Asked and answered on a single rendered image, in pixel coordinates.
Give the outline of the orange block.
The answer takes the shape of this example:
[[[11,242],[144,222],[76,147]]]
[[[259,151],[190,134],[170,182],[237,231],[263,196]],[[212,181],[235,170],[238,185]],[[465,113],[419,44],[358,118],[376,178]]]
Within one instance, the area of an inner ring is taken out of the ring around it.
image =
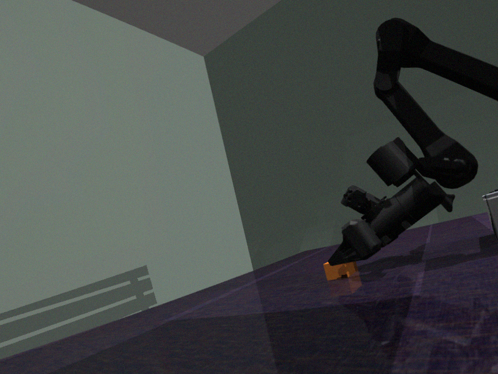
[[[348,278],[353,273],[358,271],[356,261],[352,261],[346,264],[331,266],[328,262],[324,265],[327,280],[335,280],[341,278]]]

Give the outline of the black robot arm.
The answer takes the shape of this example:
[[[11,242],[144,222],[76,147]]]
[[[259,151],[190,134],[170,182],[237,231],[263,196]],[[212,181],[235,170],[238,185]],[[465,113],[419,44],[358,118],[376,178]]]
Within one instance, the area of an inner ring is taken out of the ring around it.
[[[395,197],[417,221],[440,204],[452,212],[456,189],[471,182],[478,161],[464,146],[444,134],[398,81],[400,69],[422,68],[498,101],[498,66],[431,41],[401,18],[391,18],[376,31],[377,69],[375,95],[386,104],[423,152],[417,158],[399,137],[378,148],[366,161],[387,186],[414,178]],[[419,171],[419,173],[417,171]],[[429,184],[423,177],[435,179]],[[341,204],[369,222],[383,206],[381,200],[352,185]]]

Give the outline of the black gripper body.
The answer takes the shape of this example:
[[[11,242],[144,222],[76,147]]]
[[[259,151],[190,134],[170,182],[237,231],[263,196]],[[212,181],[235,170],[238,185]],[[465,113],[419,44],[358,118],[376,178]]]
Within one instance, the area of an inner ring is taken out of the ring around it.
[[[403,208],[395,196],[383,203],[369,224],[363,219],[353,219],[342,227],[348,240],[365,260],[381,249],[381,240],[389,244],[418,222]]]

